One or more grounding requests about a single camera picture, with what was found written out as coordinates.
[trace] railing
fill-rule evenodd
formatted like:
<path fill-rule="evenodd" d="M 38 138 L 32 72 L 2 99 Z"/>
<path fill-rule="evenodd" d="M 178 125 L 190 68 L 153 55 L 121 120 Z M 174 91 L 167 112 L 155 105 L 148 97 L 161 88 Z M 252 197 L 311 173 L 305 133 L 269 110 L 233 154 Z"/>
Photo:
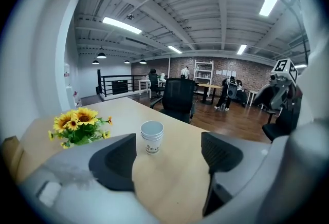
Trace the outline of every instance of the railing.
<path fill-rule="evenodd" d="M 101 76 L 101 70 L 97 70 L 98 91 L 99 94 L 118 95 L 125 92 L 138 91 L 138 80 L 141 80 L 143 75 L 109 75 Z M 141 83 L 141 90 L 145 90 L 146 83 Z"/>

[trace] paper cup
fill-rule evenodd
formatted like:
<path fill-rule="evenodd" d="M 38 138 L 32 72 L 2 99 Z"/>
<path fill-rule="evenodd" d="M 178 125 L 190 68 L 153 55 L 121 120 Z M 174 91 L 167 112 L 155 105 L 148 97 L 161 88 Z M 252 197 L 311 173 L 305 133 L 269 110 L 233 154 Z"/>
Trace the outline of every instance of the paper cup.
<path fill-rule="evenodd" d="M 145 150 L 153 155 L 159 152 L 163 138 L 163 124 L 156 121 L 148 121 L 140 127 L 140 134 L 145 142 Z"/>

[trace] white ceiling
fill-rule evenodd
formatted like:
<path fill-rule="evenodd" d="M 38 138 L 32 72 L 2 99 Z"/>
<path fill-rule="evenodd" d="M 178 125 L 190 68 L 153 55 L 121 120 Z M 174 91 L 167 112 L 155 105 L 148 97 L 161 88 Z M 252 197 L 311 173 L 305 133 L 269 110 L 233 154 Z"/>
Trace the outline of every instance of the white ceiling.
<path fill-rule="evenodd" d="M 301 35 L 299 27 L 281 2 L 277 2 L 269 17 L 262 17 L 259 11 L 264 0 L 151 0 L 133 12 L 134 20 L 126 19 L 143 1 L 80 0 L 75 11 L 79 53 L 94 55 L 102 46 L 105 54 L 136 60 L 175 54 L 167 48 L 169 45 L 186 53 L 227 53 L 247 44 L 245 53 L 258 58 L 276 60 L 280 56 L 276 53 L 280 53 L 292 56 L 295 63 L 303 62 L 303 46 L 289 46 Z M 105 16 L 139 28 L 142 33 L 137 35 L 104 24 L 101 21 Z M 140 43 L 127 41 L 126 37 Z"/>

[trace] pants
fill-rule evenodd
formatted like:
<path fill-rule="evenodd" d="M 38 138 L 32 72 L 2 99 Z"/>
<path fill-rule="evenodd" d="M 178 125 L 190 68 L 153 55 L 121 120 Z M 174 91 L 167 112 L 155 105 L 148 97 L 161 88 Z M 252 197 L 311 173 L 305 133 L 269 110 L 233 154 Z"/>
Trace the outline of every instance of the pants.
<path fill-rule="evenodd" d="M 247 95 L 244 91 L 238 90 L 236 96 L 240 99 L 240 103 L 244 104 L 247 102 Z"/>
<path fill-rule="evenodd" d="M 227 88 L 223 88 L 223 91 L 222 91 L 222 95 L 218 101 L 218 103 L 216 104 L 217 107 L 221 107 L 221 105 L 224 103 L 225 101 L 225 98 L 227 96 Z M 225 108 L 229 108 L 230 106 L 230 103 L 231 103 L 231 98 L 227 98 L 227 101 L 226 101 L 226 104 L 225 104 Z"/>

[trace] red brick wall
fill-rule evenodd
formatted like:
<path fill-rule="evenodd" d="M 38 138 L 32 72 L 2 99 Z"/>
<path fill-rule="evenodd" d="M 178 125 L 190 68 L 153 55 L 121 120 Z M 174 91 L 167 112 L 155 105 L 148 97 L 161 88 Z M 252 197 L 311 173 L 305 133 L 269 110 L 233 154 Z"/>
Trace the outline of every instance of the red brick wall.
<path fill-rule="evenodd" d="M 222 80 L 227 77 L 223 75 L 217 75 L 216 70 L 235 70 L 236 78 L 242 81 L 246 90 L 258 91 L 260 88 L 266 85 L 272 70 L 272 67 L 270 66 L 250 61 L 213 57 L 184 57 L 171 59 L 170 77 L 180 77 L 181 69 L 183 69 L 185 66 L 188 66 L 190 70 L 190 79 L 193 79 L 195 60 L 198 62 L 214 61 L 214 74 L 212 78 L 212 84 L 221 85 Z M 152 60 L 148 61 L 147 64 L 133 63 L 132 74 L 148 74 L 150 68 L 156 69 L 158 74 L 164 72 L 167 75 L 168 59 Z M 202 69 L 206 68 L 210 68 L 210 66 L 202 66 Z"/>
<path fill-rule="evenodd" d="M 150 69 L 156 69 L 156 73 L 160 75 L 162 72 L 168 75 L 168 60 L 159 59 L 147 61 L 146 64 L 140 64 L 139 62 L 132 63 L 132 75 L 147 75 Z"/>

